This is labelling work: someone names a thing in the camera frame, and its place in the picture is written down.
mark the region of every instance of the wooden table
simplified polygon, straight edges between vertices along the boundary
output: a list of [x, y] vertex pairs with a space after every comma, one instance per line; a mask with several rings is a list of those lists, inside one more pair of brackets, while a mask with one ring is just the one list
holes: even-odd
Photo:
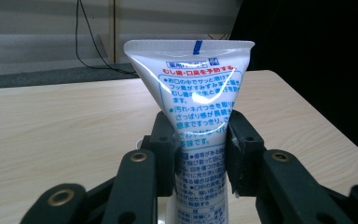
[[[234, 109], [319, 183], [345, 195], [358, 184], [358, 147], [276, 74], [246, 73]], [[0, 89], [0, 223], [18, 223], [55, 185], [115, 176], [158, 112], [140, 79]], [[259, 223], [255, 199], [229, 195], [229, 217]]]

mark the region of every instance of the white tube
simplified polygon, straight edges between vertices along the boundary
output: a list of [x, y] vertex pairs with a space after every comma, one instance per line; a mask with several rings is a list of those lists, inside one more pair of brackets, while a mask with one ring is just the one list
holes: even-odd
[[136, 72], [178, 132], [176, 223], [228, 223], [227, 123], [253, 42], [132, 40]]

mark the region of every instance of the dark background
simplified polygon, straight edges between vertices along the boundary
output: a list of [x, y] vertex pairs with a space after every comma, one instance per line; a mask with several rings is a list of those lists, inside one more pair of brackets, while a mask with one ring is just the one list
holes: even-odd
[[281, 76], [358, 146], [358, 1], [243, 0], [230, 39], [248, 70]]

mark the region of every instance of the wall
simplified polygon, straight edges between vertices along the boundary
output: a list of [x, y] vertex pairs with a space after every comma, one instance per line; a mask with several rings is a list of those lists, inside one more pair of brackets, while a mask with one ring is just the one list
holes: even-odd
[[[68, 35], [76, 28], [76, 0], [0, 0], [0, 35]], [[108, 0], [82, 0], [92, 31], [109, 32]], [[79, 33], [87, 34], [83, 15]]]
[[241, 6], [241, 0], [110, 1], [115, 18], [110, 23], [110, 42], [114, 42], [115, 55], [112, 50], [108, 55], [115, 62], [127, 61], [122, 45], [129, 39], [204, 39], [209, 34], [230, 34]]

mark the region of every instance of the black cable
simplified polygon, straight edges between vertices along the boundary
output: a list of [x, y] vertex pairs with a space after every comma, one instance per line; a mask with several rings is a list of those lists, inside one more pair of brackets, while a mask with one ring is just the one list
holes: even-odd
[[[94, 67], [94, 66], [89, 66], [89, 65], [87, 65], [86, 63], [84, 63], [84, 62], [80, 59], [80, 56], [79, 56], [79, 54], [78, 54], [78, 44], [77, 44], [77, 33], [78, 33], [78, 24], [79, 24], [79, 15], [78, 15], [79, 6], [81, 7], [81, 9], [82, 9], [82, 11], [83, 11], [84, 18], [86, 19], [87, 26], [89, 27], [89, 34], [90, 34], [90, 36], [91, 36], [92, 43], [94, 44], [94, 47], [95, 47], [95, 49], [96, 49], [97, 52], [98, 52], [98, 55], [100, 56], [100, 58], [103, 60], [103, 63], [104, 63], [107, 67]], [[102, 56], [101, 52], [98, 50], [97, 44], [95, 43], [95, 39], [94, 39], [94, 35], [92, 34], [92, 31], [91, 31], [89, 19], [88, 19], [88, 17], [87, 17], [86, 10], [84, 9], [83, 3], [81, 2], [81, 0], [77, 0], [77, 4], [76, 4], [76, 32], [75, 32], [75, 43], [76, 43], [76, 57], [77, 57], [78, 60], [79, 60], [81, 63], [83, 63], [86, 67], [88, 67], [88, 68], [93, 68], [93, 69], [111, 69], [111, 70], [114, 70], [114, 71], [119, 72], [119, 73], [121, 73], [121, 74], [127, 74], [127, 75], [135, 75], [135, 76], [138, 76], [138, 75], [136, 74], [136, 72], [127, 72], [127, 71], [124, 71], [124, 70], [121, 70], [121, 69], [118, 69], [118, 68], [113, 68], [112, 66], [110, 66], [110, 65], [103, 59], [103, 56]]]
[[222, 35], [222, 36], [220, 36], [220, 38], [218, 40], [223, 40], [223, 39], [228, 40], [229, 36], [230, 35], [228, 35], [228, 34]]

